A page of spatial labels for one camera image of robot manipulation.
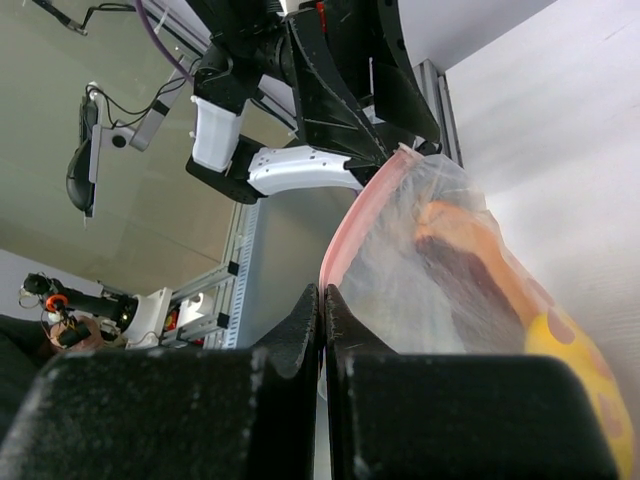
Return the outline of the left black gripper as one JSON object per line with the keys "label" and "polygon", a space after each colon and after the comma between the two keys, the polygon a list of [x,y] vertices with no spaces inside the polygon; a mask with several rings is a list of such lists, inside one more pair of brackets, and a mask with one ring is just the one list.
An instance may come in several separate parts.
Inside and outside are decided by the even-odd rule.
{"label": "left black gripper", "polygon": [[319,15],[300,11],[298,1],[188,5],[209,38],[194,74],[197,97],[254,99],[272,78],[296,92],[306,143],[371,165],[384,163],[399,142],[439,141],[396,1],[321,1]]}

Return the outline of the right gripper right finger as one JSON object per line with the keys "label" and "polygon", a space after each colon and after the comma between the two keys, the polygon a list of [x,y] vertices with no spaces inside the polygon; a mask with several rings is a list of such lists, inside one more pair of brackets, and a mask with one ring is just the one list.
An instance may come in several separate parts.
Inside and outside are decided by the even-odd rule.
{"label": "right gripper right finger", "polygon": [[549,356],[393,351],[325,292],[336,479],[616,479],[586,390]]}

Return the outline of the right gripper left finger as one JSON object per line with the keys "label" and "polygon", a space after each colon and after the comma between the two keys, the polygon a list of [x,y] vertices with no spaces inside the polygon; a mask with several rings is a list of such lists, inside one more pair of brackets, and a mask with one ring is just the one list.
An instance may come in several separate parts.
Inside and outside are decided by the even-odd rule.
{"label": "right gripper left finger", "polygon": [[5,479],[309,479],[319,294],[245,349],[66,354],[35,378]]}

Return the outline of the clear zip top bag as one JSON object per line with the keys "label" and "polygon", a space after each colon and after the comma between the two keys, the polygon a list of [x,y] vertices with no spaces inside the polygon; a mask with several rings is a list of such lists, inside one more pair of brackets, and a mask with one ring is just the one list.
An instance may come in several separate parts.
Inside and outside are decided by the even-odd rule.
{"label": "clear zip top bag", "polygon": [[399,353],[534,354],[582,382],[623,478],[635,432],[592,338],[507,248],[484,194],[442,154],[400,145],[348,210],[322,287]]}

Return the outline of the yellow mango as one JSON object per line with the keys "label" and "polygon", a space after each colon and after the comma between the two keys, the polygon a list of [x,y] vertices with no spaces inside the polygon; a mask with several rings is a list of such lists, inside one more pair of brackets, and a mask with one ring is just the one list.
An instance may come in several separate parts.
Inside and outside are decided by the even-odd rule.
{"label": "yellow mango", "polygon": [[563,361],[583,384],[623,479],[632,477],[635,432],[618,383],[591,338],[568,316],[550,309],[526,330],[525,352]]}

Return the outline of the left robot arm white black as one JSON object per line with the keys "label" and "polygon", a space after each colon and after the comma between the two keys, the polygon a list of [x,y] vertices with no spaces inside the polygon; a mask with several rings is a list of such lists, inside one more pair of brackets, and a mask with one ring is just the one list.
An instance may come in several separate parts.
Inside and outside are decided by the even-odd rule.
{"label": "left robot arm white black", "polygon": [[[412,71],[394,1],[195,1],[211,43],[194,78],[187,171],[243,204],[294,189],[359,190],[402,145],[437,153],[441,132]],[[241,133],[260,82],[287,85],[294,139]]]}

